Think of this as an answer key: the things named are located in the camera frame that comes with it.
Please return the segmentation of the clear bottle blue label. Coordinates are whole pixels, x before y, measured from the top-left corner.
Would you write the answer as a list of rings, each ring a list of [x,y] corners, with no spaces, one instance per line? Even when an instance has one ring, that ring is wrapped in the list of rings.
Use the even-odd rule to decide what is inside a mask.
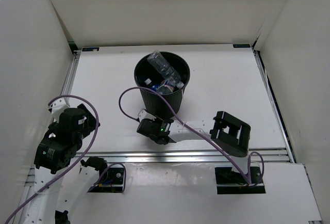
[[[157,91],[157,89],[159,88],[159,84],[153,82],[150,78],[147,78],[144,81],[145,85],[147,88],[153,90],[153,91]]]

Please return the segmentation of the clear water bottle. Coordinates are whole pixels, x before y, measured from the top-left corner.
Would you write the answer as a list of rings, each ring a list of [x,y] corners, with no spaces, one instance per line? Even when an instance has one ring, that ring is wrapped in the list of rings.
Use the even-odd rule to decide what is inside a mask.
[[[181,89],[184,83],[179,73],[170,65],[159,51],[153,51],[147,58],[147,61],[170,85]]]

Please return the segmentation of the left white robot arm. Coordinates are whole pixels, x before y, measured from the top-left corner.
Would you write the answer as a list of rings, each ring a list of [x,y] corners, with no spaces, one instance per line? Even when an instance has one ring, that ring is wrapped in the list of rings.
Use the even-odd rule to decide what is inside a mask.
[[[71,185],[61,187],[71,159],[98,124],[83,104],[69,107],[59,100],[51,105],[50,112],[55,120],[37,147],[35,197],[27,204],[24,223],[70,223],[74,210],[92,185],[108,177],[103,158],[78,159],[81,169],[77,178]]]

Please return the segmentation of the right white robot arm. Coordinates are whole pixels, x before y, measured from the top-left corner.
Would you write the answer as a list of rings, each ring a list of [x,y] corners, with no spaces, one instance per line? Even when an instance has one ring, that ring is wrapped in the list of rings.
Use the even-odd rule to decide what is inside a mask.
[[[249,141],[251,127],[225,111],[217,112],[212,120],[181,122],[164,119],[142,109],[137,120],[137,133],[159,145],[181,141],[205,140],[220,151],[233,165],[232,178],[252,184]]]

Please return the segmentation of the black plastic waste bin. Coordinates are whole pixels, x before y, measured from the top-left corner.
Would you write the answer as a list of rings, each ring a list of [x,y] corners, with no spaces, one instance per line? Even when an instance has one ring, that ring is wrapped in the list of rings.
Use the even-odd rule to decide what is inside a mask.
[[[169,62],[169,64],[179,73],[183,87],[180,89],[174,88],[173,93],[166,94],[163,97],[171,105],[173,110],[178,113],[185,87],[190,80],[190,68],[186,61],[180,56],[171,52],[160,52],[162,56]],[[148,55],[144,56],[136,65],[134,70],[134,79],[137,86],[146,87],[151,89],[153,86],[160,86],[160,83],[164,81],[164,78],[159,72],[147,61]],[[154,116],[161,119],[170,119],[174,115],[166,105],[166,103],[155,94],[155,92],[149,92],[146,90],[140,90],[142,99],[145,105],[145,109]]]

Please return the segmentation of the left blue corner label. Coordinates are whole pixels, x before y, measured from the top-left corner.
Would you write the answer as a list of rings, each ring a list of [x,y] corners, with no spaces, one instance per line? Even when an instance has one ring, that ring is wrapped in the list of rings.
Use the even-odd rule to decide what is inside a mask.
[[[99,51],[99,47],[84,47],[82,48],[82,52],[97,52]]]

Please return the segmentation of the aluminium front rail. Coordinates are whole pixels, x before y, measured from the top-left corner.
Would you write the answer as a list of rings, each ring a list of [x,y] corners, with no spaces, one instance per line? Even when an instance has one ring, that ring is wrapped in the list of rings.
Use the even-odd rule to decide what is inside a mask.
[[[292,163],[285,149],[258,149],[260,155],[253,154],[251,161],[260,163]],[[83,159],[102,157],[110,163],[228,163],[229,160],[215,150],[206,151],[169,151],[169,152],[88,152]]]

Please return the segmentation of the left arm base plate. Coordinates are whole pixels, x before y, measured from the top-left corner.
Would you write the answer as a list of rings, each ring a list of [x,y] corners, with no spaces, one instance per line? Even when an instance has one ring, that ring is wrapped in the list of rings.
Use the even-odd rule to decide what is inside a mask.
[[[127,170],[123,163],[110,164],[101,174],[98,181],[89,189],[89,193],[124,193],[126,189]]]

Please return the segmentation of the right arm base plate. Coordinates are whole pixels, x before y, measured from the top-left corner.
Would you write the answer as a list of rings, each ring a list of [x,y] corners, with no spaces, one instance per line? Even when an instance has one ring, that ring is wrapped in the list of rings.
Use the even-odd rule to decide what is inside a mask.
[[[252,184],[249,185],[241,174],[233,172],[231,167],[216,167],[215,177],[218,195],[265,194],[265,185],[258,166],[251,167]]]

